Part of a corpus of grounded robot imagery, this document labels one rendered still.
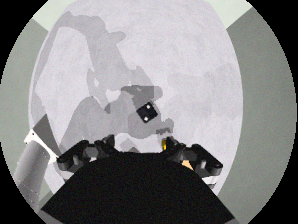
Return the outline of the black die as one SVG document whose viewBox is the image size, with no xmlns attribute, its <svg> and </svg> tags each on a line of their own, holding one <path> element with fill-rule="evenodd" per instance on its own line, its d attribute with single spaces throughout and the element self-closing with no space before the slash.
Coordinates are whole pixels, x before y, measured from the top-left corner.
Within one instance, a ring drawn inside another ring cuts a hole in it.
<svg viewBox="0 0 298 224">
<path fill-rule="evenodd" d="M 157 112 L 153 108 L 150 102 L 146 103 L 136 111 L 140 118 L 143 120 L 144 123 L 149 122 L 156 116 L 158 116 Z"/>
</svg>

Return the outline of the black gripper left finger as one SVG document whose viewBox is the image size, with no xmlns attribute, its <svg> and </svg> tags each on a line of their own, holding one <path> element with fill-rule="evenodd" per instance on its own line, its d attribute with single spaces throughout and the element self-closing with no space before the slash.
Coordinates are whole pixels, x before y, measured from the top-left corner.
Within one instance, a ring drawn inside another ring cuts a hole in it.
<svg viewBox="0 0 298 224">
<path fill-rule="evenodd" d="M 114 147 L 114 134 L 110 134 L 102 140 L 96 140 L 94 144 L 89 144 L 88 140 L 81 140 L 75 144 L 56 159 L 64 182 L 82 167 L 83 164 L 85 165 L 90 162 L 91 158 L 96 158 L 97 160 L 108 156 L 126 155 L 124 152 L 118 151 Z"/>
</svg>

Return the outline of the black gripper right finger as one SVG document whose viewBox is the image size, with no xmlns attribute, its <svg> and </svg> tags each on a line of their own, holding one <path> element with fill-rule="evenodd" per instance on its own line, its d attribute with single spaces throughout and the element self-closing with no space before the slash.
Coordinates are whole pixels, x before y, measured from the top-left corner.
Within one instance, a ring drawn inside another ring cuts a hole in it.
<svg viewBox="0 0 298 224">
<path fill-rule="evenodd" d="M 211 190 L 214 188 L 223 168 L 223 164 L 201 145 L 192 144 L 191 147 L 186 147 L 186 144 L 179 143 L 171 136 L 166 138 L 166 149 L 151 156 L 175 161 L 180 164 L 183 161 L 188 161 L 193 171 L 203 179 Z"/>
</svg>

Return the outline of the tan flat mat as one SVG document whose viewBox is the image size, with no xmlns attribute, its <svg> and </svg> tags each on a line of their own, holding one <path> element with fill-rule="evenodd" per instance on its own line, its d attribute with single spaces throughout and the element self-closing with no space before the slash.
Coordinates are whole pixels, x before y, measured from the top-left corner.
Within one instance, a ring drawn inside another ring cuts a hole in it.
<svg viewBox="0 0 298 224">
<path fill-rule="evenodd" d="M 188 163 L 188 161 L 183 161 L 182 165 L 185 165 L 185 166 L 189 167 L 190 169 L 192 169 L 192 167 L 190 166 L 190 164 Z"/>
</svg>

